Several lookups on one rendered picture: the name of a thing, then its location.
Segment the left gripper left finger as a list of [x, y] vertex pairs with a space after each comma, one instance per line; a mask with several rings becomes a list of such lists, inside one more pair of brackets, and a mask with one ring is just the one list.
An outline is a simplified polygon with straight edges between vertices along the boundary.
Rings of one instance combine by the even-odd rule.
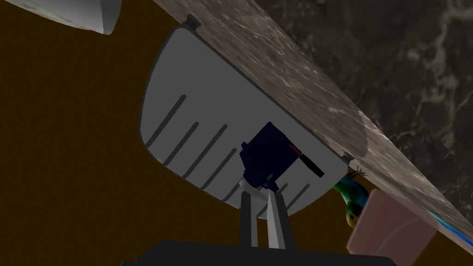
[[248, 192], [241, 193], [239, 245], [258, 247], [256, 199]]

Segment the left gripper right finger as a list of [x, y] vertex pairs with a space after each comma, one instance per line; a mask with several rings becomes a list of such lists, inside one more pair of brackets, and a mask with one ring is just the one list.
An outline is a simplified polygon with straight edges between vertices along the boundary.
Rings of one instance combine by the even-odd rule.
[[296, 249], [283, 195], [268, 192], [267, 231], [269, 248]]

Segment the colourful parrot figure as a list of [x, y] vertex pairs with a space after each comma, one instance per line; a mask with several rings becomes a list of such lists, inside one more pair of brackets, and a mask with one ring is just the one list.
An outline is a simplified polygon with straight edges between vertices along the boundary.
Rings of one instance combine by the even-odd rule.
[[[358, 175], [364, 176], [365, 174], [365, 172], [362, 172], [358, 168], [357, 170], [353, 170], [352, 168], [348, 167], [347, 173], [334, 185], [334, 189], [340, 193], [346, 204], [346, 221], [353, 229], [356, 229], [360, 217], [362, 217], [362, 222], [365, 222], [366, 220], [363, 218], [363, 215], [365, 215], [363, 214], [363, 210], [367, 210], [366, 204], [370, 201], [369, 193], [366, 188], [354, 180], [354, 177]], [[468, 240], [459, 230], [447, 222], [441, 220], [433, 213], [429, 212], [429, 217], [430, 220], [435, 219], [441, 224], [441, 226], [473, 247], [473, 243]], [[401, 229], [421, 220], [422, 216], [414, 217], [410, 220], [400, 223], [398, 225], [399, 228], [393, 230], [389, 237], [391, 238], [394, 233], [398, 233]]]

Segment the white rounded cone shape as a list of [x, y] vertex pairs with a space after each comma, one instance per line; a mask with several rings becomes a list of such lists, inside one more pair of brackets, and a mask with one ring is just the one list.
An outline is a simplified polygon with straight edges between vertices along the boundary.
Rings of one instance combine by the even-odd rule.
[[4, 0], [57, 23], [111, 35], [122, 0]]

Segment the pink box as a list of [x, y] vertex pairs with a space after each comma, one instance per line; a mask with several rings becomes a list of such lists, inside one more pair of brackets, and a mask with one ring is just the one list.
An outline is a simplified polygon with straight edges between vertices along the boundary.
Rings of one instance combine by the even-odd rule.
[[437, 232], [435, 219], [411, 201], [374, 189], [347, 243], [351, 254], [412, 264]]

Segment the grey rounded grooved tray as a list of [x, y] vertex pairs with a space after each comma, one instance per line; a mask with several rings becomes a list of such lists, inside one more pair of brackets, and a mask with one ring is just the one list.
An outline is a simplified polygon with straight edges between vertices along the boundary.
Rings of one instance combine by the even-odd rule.
[[276, 181], [289, 215], [306, 208], [347, 173], [346, 162], [204, 41], [194, 23], [176, 27], [153, 63], [141, 105], [143, 145], [176, 175], [240, 208], [241, 144], [272, 122], [323, 173], [296, 160]]

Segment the dark blue blocky object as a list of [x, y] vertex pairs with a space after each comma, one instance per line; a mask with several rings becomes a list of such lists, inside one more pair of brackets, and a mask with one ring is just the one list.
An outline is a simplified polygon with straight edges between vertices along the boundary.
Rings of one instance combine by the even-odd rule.
[[272, 122], [268, 122], [249, 142], [242, 142], [239, 153], [244, 166], [243, 180], [256, 190], [278, 192], [276, 180], [300, 159], [316, 176], [324, 172]]

